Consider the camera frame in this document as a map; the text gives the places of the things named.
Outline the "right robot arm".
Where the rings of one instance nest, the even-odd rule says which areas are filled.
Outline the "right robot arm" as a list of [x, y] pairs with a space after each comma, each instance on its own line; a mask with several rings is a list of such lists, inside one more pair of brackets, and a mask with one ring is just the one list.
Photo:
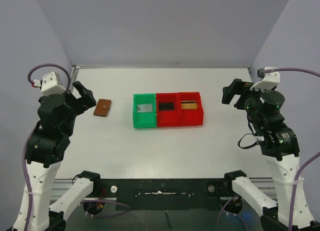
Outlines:
[[252, 82], [238, 78], [225, 86], [222, 93], [221, 102], [226, 105], [235, 95], [239, 96], [234, 107], [246, 112], [254, 129], [254, 145], [260, 146], [271, 171], [276, 200], [236, 172], [231, 172], [222, 183], [223, 191], [243, 198], [258, 214], [265, 231], [318, 231], [320, 223], [311, 214], [303, 188], [298, 139], [280, 113], [285, 97], [274, 87], [254, 90]]

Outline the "brown leather card holder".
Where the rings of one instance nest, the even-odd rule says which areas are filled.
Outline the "brown leather card holder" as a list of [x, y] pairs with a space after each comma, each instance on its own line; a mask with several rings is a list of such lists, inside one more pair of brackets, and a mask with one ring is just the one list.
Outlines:
[[110, 111], [111, 104], [112, 104], [112, 101], [110, 99], [99, 99], [95, 106], [93, 115], [106, 117]]

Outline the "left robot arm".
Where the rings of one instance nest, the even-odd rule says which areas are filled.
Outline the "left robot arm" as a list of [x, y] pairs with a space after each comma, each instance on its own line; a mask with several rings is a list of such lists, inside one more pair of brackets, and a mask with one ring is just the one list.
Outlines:
[[102, 193], [100, 174], [83, 171], [72, 187], [51, 203], [56, 174], [71, 143], [76, 117], [97, 104], [93, 92], [81, 82], [75, 81], [73, 86], [79, 98], [67, 91], [38, 100], [39, 121], [23, 148], [25, 188], [13, 231], [63, 231], [72, 212], [87, 196]]

